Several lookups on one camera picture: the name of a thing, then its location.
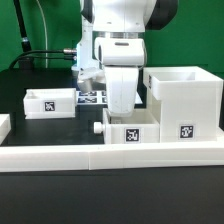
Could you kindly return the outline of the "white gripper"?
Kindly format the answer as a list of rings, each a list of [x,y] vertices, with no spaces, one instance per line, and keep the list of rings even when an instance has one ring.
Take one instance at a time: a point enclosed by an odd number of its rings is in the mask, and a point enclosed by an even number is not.
[[[94,54],[102,68],[82,69],[77,80],[80,90],[87,93],[93,90],[94,82],[105,83],[109,114],[112,117],[131,116],[139,70],[145,65],[144,40],[97,37]]]

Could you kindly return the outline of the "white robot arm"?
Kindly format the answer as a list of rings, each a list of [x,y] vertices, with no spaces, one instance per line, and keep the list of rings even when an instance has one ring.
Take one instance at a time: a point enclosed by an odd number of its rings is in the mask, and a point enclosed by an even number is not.
[[[175,17],[179,0],[80,0],[82,37],[72,69],[83,92],[104,83],[112,117],[133,113],[139,72],[147,63],[143,34]]]

